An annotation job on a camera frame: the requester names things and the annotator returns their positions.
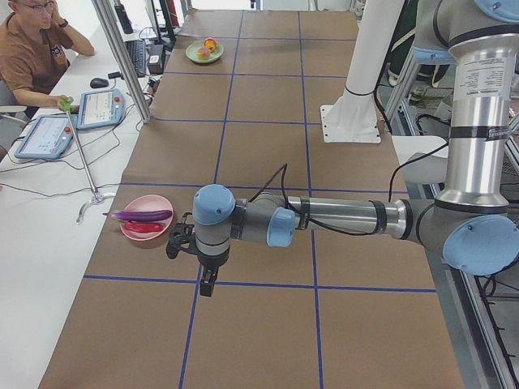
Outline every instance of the man's arm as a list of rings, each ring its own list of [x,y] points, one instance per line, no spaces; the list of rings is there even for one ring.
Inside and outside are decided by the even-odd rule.
[[[52,21],[57,24],[64,24],[65,19],[59,14],[58,3],[54,0],[54,11],[52,13]],[[73,28],[70,24],[62,29],[72,41],[72,47],[75,52],[86,57],[94,55],[95,50],[90,41],[83,36],[79,31]]]
[[[41,108],[58,108],[63,111],[59,104],[60,100],[68,100],[68,96],[50,96],[44,93],[29,91],[28,89],[15,89],[13,91],[15,99],[20,105],[28,105]]]

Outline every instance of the label on robot arm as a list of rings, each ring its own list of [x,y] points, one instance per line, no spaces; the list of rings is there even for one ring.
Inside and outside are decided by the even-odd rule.
[[[493,96],[510,100],[507,80],[511,79],[514,67],[511,58],[487,58],[458,65],[454,100]]]

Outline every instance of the green plate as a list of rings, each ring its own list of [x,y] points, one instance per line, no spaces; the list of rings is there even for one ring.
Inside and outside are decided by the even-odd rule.
[[[206,59],[199,59],[198,55],[196,55],[196,52],[200,47],[204,45],[204,41],[197,41],[194,43],[191,43],[189,46],[187,46],[186,49],[186,56],[192,60],[194,63],[211,63],[215,62],[221,55],[224,53],[224,46],[218,42],[217,48],[211,53],[211,56]]]

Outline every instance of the black microphone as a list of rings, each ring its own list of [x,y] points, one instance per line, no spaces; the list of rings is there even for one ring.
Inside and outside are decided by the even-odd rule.
[[[124,8],[124,5],[121,4],[121,0],[115,0],[114,8],[124,33],[132,34],[133,28],[131,27],[131,21],[128,18],[127,10]]]

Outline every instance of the brown t-shirt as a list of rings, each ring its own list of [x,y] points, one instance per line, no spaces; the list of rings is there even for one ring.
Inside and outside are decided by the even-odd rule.
[[[49,94],[65,73],[71,38],[54,22],[40,34],[41,42],[31,40],[14,13],[0,26],[0,75],[10,90]]]

